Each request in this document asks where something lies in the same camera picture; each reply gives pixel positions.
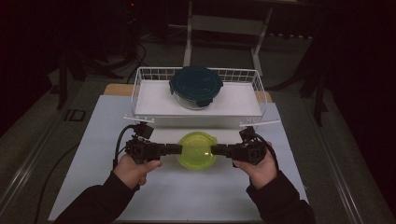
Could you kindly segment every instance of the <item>round food container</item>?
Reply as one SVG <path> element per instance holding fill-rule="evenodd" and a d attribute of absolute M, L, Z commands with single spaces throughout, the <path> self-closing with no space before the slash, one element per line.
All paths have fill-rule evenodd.
<path fill-rule="evenodd" d="M 207 133 L 188 133 L 178 142 L 182 145 L 181 154 L 177 156 L 178 162 L 191 170 L 204 170 L 216 161 L 210 146 L 218 143 L 218 139 Z"/>
<path fill-rule="evenodd" d="M 197 110 L 213 102 L 223 83 L 217 73 L 205 67 L 187 66 L 175 73 L 169 86 L 181 105 Z"/>

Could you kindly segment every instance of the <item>person's left hand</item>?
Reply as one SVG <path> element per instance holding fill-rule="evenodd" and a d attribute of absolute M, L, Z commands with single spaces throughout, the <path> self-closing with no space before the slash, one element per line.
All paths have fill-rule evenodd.
<path fill-rule="evenodd" d="M 160 161 L 136 164 L 130 155 L 125 154 L 121 157 L 119 164 L 113 172 L 129 189 L 133 189 L 137 184 L 140 186 L 145 185 L 147 182 L 147 173 L 157 169 L 161 165 Z"/>
<path fill-rule="evenodd" d="M 277 176 L 276 161 L 269 150 L 257 165 L 245 161 L 233 161 L 233 164 L 249 175 L 256 189 L 261 189 Z"/>

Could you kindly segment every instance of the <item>white table surface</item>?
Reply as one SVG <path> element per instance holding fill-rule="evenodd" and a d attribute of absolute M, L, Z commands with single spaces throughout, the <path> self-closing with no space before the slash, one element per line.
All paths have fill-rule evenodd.
<path fill-rule="evenodd" d="M 120 131 L 131 124 L 124 115 L 131 110 L 131 97 L 102 95 L 53 205 L 54 220 L 85 188 L 102 185 L 112 169 Z M 276 105 L 268 104 L 263 120 L 280 119 Z M 240 143 L 239 130 L 155 129 L 150 140 L 176 143 L 187 133 L 202 131 L 218 138 L 219 144 Z M 281 122 L 260 126 L 257 131 L 272 142 L 280 169 L 307 201 L 304 186 Z M 132 131 L 122 138 L 121 147 Z M 233 168 L 230 159 L 218 156 L 203 171 L 191 171 L 177 162 L 177 156 L 161 157 L 163 166 L 148 174 L 148 183 L 133 197 L 117 221 L 131 222 L 236 222 L 261 220 L 255 204 L 246 194 L 248 176 Z"/>

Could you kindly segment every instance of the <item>dark background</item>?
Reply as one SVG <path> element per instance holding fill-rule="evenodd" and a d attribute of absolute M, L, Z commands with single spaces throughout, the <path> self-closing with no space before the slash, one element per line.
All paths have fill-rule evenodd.
<path fill-rule="evenodd" d="M 158 34 L 166 36 L 169 22 L 185 23 L 187 1 L 145 2 L 136 13 Z M 0 135 L 51 88 L 47 74 L 58 68 L 64 43 L 73 43 L 90 57 L 102 60 L 106 60 L 107 54 L 125 51 L 120 43 L 128 18 L 121 13 L 122 1 L 111 1 L 114 7 L 109 7 L 110 1 L 95 3 L 3 1 Z M 394 214 L 395 8 L 395 2 L 389 0 L 352 1 L 332 13 L 311 7 L 277 7 L 269 26 L 269 33 L 282 34 L 285 38 L 314 37 L 300 68 L 326 71 L 326 87 L 332 91 Z M 223 9 L 226 13 L 233 7 Z"/>

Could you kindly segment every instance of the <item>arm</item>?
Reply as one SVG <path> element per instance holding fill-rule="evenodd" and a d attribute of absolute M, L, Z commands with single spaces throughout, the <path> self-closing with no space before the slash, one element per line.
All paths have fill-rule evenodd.
<path fill-rule="evenodd" d="M 85 189 L 54 223 L 111 223 L 133 198 L 134 187 L 146 184 L 147 173 L 159 166 L 159 161 L 136 165 L 130 156 L 124 155 L 103 186 Z"/>
<path fill-rule="evenodd" d="M 268 224 L 316 223 L 314 211 L 306 201 L 300 200 L 297 189 L 276 169 L 276 159 L 271 153 L 275 152 L 267 150 L 257 165 L 233 162 L 249 175 L 247 194 L 257 205 L 262 220 Z"/>
<path fill-rule="evenodd" d="M 316 223 L 311 206 L 300 200 L 299 192 L 281 171 L 261 189 L 250 185 L 247 194 L 257 205 L 262 220 L 268 224 Z"/>

